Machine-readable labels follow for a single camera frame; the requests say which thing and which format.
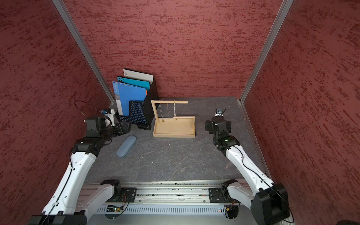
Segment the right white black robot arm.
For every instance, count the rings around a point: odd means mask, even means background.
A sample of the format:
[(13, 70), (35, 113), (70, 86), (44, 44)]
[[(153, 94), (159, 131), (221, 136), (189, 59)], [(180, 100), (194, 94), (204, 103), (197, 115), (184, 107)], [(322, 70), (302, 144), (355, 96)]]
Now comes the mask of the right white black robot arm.
[(274, 225), (290, 218), (287, 189), (267, 177), (249, 158), (240, 142), (230, 134), (231, 122), (215, 116), (205, 122), (205, 130), (213, 135), (213, 144), (236, 166), (249, 185), (246, 189), (237, 181), (228, 180), (222, 184), (225, 196), (250, 209), (259, 225)]

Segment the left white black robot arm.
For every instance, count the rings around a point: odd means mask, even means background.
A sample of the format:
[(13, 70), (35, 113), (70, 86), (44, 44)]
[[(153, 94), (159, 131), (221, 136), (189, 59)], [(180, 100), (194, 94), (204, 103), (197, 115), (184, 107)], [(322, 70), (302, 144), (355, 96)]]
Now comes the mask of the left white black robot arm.
[(86, 135), (78, 139), (70, 150), (69, 164), (55, 193), (41, 214), (30, 218), (30, 225), (86, 225), (107, 200), (126, 198), (118, 180), (105, 180), (94, 194), (81, 204), (77, 203), (85, 178), (100, 150), (114, 137), (129, 133), (131, 128), (130, 122), (115, 123), (108, 114), (89, 117), (85, 123)]

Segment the wooden jewelry display stand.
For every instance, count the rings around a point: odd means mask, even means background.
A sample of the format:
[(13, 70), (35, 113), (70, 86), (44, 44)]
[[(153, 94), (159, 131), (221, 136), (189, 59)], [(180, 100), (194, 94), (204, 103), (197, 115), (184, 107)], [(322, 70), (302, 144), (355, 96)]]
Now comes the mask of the wooden jewelry display stand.
[[(162, 114), (162, 104), (173, 104), (174, 117), (164, 118)], [(188, 104), (188, 101), (176, 100), (151, 100), (155, 116), (155, 125), (153, 130), (154, 138), (195, 138), (196, 126), (195, 116), (177, 116), (175, 105)]]

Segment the blue grey glasses case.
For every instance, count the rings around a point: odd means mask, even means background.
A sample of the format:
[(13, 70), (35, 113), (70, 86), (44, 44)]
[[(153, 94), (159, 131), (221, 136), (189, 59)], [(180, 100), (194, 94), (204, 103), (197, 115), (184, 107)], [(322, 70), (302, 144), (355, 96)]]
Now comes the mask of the blue grey glasses case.
[(136, 143), (137, 137), (134, 135), (128, 136), (125, 141), (121, 144), (116, 152), (116, 155), (120, 158), (124, 158)]

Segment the black mesh file holder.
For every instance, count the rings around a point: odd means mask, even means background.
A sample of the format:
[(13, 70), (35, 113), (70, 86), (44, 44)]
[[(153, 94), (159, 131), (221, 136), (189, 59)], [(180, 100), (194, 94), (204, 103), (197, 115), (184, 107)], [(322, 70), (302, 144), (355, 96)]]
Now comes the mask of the black mesh file holder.
[(129, 102), (129, 116), (119, 115), (118, 112), (116, 116), (119, 121), (132, 122), (136, 125), (151, 125), (154, 118), (151, 100), (158, 100), (158, 92), (157, 84), (155, 81), (150, 86), (150, 90), (147, 91), (147, 96), (144, 101)]

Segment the black stapler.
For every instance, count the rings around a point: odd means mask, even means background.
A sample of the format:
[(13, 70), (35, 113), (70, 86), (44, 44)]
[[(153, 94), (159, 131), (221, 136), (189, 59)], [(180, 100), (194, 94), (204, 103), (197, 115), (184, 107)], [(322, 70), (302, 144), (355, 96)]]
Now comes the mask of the black stapler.
[(137, 126), (139, 129), (143, 129), (143, 130), (151, 130), (152, 127), (151, 125), (147, 125), (147, 124), (141, 124)]

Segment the blue folder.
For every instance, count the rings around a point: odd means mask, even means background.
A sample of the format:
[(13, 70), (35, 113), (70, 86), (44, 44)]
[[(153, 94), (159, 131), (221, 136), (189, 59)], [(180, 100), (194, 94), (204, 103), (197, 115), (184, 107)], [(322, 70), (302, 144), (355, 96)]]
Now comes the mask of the blue folder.
[(119, 115), (129, 116), (129, 102), (144, 101), (147, 96), (147, 90), (142, 87), (122, 82), (113, 82), (112, 85)]

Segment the teal folder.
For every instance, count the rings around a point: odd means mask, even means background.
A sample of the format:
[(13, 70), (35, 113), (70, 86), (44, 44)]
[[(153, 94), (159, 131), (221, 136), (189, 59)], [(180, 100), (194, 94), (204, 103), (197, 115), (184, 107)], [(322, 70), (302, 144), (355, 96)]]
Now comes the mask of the teal folder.
[(121, 83), (125, 83), (125, 84), (129, 84), (129, 85), (133, 85), (133, 86), (137, 86), (140, 88), (144, 88), (147, 91), (150, 90), (150, 83), (148, 81), (142, 81), (142, 80), (136, 80), (136, 79), (131, 79), (131, 78), (125, 78), (125, 77), (117, 77), (117, 81), (121, 82)]

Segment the white grey folder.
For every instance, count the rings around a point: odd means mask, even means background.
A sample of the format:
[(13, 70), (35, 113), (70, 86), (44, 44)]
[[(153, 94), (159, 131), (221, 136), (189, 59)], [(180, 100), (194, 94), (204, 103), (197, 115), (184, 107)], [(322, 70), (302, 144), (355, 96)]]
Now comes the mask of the white grey folder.
[(136, 80), (141, 80), (141, 81), (147, 81), (150, 83), (150, 85), (152, 85), (153, 80), (154, 80), (153, 75), (145, 74), (142, 72), (137, 72), (134, 70), (124, 69), (123, 73), (124, 73), (125, 77), (136, 79)]

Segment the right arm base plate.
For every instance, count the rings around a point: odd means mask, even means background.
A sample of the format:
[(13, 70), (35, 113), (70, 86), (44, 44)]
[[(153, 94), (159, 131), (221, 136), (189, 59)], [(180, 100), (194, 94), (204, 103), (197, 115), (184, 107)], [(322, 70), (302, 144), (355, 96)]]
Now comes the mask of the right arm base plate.
[(211, 187), (209, 190), (209, 200), (210, 203), (225, 203), (222, 188)]

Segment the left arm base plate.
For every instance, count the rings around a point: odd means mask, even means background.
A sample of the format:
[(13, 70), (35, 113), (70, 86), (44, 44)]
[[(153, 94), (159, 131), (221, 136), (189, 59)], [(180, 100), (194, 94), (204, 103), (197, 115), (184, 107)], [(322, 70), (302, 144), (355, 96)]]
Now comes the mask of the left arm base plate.
[(107, 203), (133, 203), (137, 195), (137, 188), (122, 187), (115, 189), (113, 196), (107, 200)]

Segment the aluminium mounting rail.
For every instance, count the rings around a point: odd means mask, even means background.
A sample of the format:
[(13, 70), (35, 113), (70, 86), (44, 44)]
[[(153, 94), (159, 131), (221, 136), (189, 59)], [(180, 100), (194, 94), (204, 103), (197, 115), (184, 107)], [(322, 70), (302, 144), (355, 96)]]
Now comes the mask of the aluminium mounting rail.
[[(193, 187), (193, 186), (172, 186), (172, 187), (155, 187), (144, 186), (138, 187), (134, 203), (136, 204), (205, 204), (210, 203), (210, 187)], [(226, 202), (239, 203), (237, 200), (227, 198), (222, 189)]]

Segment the left aluminium corner post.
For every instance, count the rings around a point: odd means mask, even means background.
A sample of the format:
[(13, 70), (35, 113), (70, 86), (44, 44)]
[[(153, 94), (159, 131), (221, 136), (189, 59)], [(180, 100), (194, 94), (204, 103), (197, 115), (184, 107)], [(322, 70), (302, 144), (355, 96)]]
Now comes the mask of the left aluminium corner post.
[(78, 30), (75, 22), (73, 21), (64, 1), (61, 0), (52, 0), (55, 8), (57, 9), (58, 13), (60, 14), (61, 18), (63, 19), (65, 25), (67, 26), (68, 30), (70, 31), (72, 37), (74, 38), (75, 42), (77, 43), (78, 47), (80, 48), (83, 56), (85, 57), (86, 61), (88, 62), (90, 68), (92, 69), (93, 73), (95, 74), (98, 82), (102, 86), (103, 90), (105, 91), (106, 95), (108, 96), (111, 104), (114, 102), (114, 95), (109, 88), (107, 82), (105, 81), (95, 59), (93, 58), (89, 48), (87, 47), (84, 39), (82, 38), (80, 31)]

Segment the aluminium corner post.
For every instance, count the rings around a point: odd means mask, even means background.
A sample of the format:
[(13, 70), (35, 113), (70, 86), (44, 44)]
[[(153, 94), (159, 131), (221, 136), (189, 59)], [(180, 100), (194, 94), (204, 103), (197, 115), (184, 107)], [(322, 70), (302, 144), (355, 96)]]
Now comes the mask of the aluminium corner post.
[(82, 38), (80, 31), (78, 30), (75, 22), (73, 21), (64, 1), (61, 0), (52, 0), (55, 8), (57, 9), (58, 13), (60, 14), (61, 18), (63, 19), (65, 25), (67, 26), (68, 30), (70, 31), (72, 37), (74, 38), (75, 42), (77, 43), (78, 47), (80, 48), (83, 56), (85, 57), (86, 61), (88, 62), (90, 68), (92, 69), (93, 73), (95, 74), (98, 82), (102, 86), (103, 90), (105, 91), (106, 95), (108, 96), (111, 104), (114, 102), (114, 95), (109, 88), (107, 82), (105, 81), (95, 59), (93, 58), (89, 48), (87, 47), (84, 39)]
[(258, 73), (260, 72), (260, 69), (265, 62), (265, 59), (278, 35), (278, 32), (280, 31), (280, 28), (293, 4), (293, 0), (283, 0), (282, 4), (280, 5), (279, 11), (275, 17), (275, 20), (272, 24), (272, 27), (269, 31), (269, 34), (264, 42), (264, 45), (262, 47), (262, 50), (259, 54), (259, 57), (255, 63), (255, 66), (253, 68), (253, 71), (249, 77), (248, 82), (245, 85), (244, 91), (240, 97), (240, 102), (242, 104), (245, 103), (245, 100), (251, 90), (251, 87), (253, 86), (253, 83), (255, 82)]

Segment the right aluminium corner post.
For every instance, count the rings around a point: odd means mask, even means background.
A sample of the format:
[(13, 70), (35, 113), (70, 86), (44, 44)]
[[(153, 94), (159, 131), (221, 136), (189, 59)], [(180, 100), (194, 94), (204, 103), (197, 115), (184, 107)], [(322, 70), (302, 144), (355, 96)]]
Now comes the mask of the right aluminium corner post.
[(245, 85), (244, 91), (240, 97), (240, 102), (242, 104), (245, 103), (245, 100), (251, 90), (251, 87), (253, 86), (253, 83), (255, 82), (258, 73), (260, 72), (260, 69), (265, 62), (265, 59), (278, 35), (278, 32), (280, 31), (280, 28), (293, 4), (293, 0), (283, 0), (282, 4), (280, 5), (279, 11), (275, 17), (275, 20), (272, 24), (272, 27), (269, 31), (269, 34), (264, 42), (264, 45), (262, 47), (262, 50), (259, 54), (259, 57), (255, 63), (255, 66), (253, 68), (253, 71), (249, 77), (248, 82)]

